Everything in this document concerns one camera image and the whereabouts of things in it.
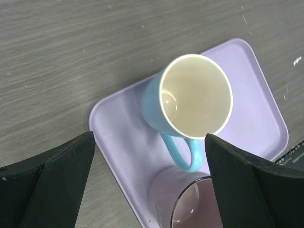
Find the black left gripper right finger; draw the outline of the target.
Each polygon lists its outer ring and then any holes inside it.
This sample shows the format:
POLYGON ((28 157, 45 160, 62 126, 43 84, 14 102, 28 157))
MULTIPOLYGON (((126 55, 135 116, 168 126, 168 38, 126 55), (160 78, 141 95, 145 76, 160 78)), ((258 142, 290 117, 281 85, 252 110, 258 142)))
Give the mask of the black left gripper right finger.
POLYGON ((205 152, 225 228, 302 228, 304 173, 207 134, 205 152))

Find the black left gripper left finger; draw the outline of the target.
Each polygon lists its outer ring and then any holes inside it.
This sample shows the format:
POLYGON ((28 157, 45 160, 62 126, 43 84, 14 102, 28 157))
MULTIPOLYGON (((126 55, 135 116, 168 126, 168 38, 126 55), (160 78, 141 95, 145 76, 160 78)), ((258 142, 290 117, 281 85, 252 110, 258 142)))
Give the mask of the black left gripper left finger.
POLYGON ((73 228, 95 153, 93 132, 0 169, 2 228, 73 228))

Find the purple glass mug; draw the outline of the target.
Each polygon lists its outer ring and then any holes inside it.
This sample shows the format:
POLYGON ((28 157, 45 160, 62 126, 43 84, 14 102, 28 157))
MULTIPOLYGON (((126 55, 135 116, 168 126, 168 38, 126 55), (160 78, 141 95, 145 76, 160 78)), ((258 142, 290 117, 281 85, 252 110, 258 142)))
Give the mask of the purple glass mug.
POLYGON ((161 228, 221 228, 222 221, 211 176, 176 166, 154 179, 148 205, 161 228))

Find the light blue mug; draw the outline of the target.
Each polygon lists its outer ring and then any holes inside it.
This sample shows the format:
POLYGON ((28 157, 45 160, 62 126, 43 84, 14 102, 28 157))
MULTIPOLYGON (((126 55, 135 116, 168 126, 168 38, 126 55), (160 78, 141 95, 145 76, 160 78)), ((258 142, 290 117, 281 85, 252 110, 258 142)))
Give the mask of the light blue mug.
POLYGON ((201 141, 227 125, 233 93, 223 69, 199 54, 171 61, 147 85, 141 112, 149 126, 160 133, 175 164, 185 172, 203 164, 201 141))

